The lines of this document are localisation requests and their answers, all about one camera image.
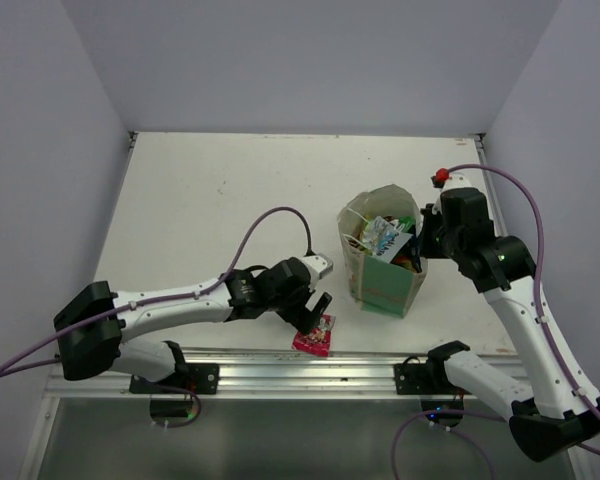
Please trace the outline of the green Fox's candy bag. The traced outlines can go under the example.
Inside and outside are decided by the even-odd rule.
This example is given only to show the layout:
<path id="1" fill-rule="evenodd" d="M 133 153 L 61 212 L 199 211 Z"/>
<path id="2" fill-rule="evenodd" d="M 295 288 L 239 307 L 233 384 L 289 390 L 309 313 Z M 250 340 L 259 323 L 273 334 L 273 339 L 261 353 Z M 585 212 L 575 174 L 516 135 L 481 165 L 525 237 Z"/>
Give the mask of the green Fox's candy bag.
<path id="1" fill-rule="evenodd" d="M 376 216 L 373 220 L 366 221 L 355 240 L 371 254 L 381 256 L 391 248 L 402 248 L 413 238 L 410 232 L 410 228 L 414 226 L 413 221 L 409 216 Z"/>

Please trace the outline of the green paper bag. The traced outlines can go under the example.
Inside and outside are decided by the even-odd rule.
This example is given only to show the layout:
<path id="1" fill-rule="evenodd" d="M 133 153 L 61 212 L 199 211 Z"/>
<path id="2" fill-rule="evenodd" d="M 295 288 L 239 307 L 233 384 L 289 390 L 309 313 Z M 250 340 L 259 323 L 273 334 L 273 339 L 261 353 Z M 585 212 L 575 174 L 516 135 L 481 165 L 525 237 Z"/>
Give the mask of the green paper bag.
<path id="1" fill-rule="evenodd" d="M 403 188 L 391 184 L 358 194 L 337 217 L 349 291 L 362 308 L 402 318 L 424 283 L 427 261 L 420 256 L 422 272 L 413 273 L 391 262 L 379 261 L 359 246 L 355 238 L 366 221 L 376 216 L 412 217 L 414 226 L 410 232 L 416 239 L 421 230 L 417 204 Z"/>

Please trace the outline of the orange candy bag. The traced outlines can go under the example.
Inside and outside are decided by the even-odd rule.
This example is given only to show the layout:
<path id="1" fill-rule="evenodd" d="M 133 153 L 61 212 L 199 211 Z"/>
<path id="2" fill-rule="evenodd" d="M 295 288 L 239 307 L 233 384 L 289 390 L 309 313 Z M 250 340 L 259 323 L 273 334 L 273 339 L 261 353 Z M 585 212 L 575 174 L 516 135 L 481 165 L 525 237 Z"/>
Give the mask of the orange candy bag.
<path id="1" fill-rule="evenodd" d="M 394 257 L 391 261 L 391 264 L 407 269 L 414 273 L 421 272 L 421 268 L 419 267 L 419 265 L 411 257 L 403 254 L 399 254 L 396 257 Z"/>

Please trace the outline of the small grey snack packet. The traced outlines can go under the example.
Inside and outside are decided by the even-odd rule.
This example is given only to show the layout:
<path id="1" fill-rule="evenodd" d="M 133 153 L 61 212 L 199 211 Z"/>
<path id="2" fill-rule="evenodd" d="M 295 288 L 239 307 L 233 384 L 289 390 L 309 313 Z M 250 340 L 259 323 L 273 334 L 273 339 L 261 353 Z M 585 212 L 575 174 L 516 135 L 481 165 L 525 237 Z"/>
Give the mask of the small grey snack packet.
<path id="1" fill-rule="evenodd" d="M 367 222 L 359 240 L 371 256 L 390 263 L 402 245 L 398 239 L 401 233 L 408 232 L 397 228 L 383 217 L 376 216 Z"/>

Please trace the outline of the blue snack bag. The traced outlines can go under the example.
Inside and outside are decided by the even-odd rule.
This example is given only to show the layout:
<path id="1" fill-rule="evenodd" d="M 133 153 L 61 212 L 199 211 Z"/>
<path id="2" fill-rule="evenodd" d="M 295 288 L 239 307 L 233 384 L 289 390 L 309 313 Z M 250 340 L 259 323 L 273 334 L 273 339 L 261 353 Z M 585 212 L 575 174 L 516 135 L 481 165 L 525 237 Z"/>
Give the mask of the blue snack bag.
<path id="1" fill-rule="evenodd" d="M 400 240 L 402 245 L 394 257 L 396 257 L 399 254 L 411 257 L 419 265 L 422 272 L 422 264 L 420 260 L 417 239 L 410 233 L 401 233 L 398 239 Z"/>

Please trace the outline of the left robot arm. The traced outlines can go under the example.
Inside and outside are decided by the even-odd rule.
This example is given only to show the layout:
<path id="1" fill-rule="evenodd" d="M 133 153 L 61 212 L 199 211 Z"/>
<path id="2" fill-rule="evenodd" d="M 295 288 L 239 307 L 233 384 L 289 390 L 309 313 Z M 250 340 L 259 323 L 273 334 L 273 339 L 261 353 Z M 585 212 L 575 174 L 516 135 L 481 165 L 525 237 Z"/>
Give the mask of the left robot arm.
<path id="1" fill-rule="evenodd" d="M 313 254 L 155 292 L 114 292 L 106 281 L 93 282 L 53 320 L 63 375 L 81 381 L 114 371 L 177 392 L 188 379 L 181 349 L 173 341 L 152 341 L 149 334 L 197 323 L 254 320 L 265 313 L 308 334 L 332 298 L 324 293 L 313 308 L 307 303 L 332 270 L 328 257 Z"/>

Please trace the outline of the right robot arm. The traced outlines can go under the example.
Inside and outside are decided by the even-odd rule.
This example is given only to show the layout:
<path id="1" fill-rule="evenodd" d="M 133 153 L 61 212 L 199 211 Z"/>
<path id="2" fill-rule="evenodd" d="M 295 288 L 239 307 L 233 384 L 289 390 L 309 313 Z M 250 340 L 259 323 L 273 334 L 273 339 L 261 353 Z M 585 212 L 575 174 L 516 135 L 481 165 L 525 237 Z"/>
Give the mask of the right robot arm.
<path id="1" fill-rule="evenodd" d="M 598 435 L 600 392 L 534 289 L 538 269 L 526 245 L 496 235 L 486 197 L 474 187 L 444 189 L 421 212 L 424 256 L 453 260 L 473 282 L 504 325 L 528 378 L 516 381 L 453 341 L 428 352 L 429 387 L 476 396 L 507 422 L 520 450 L 535 462 Z"/>

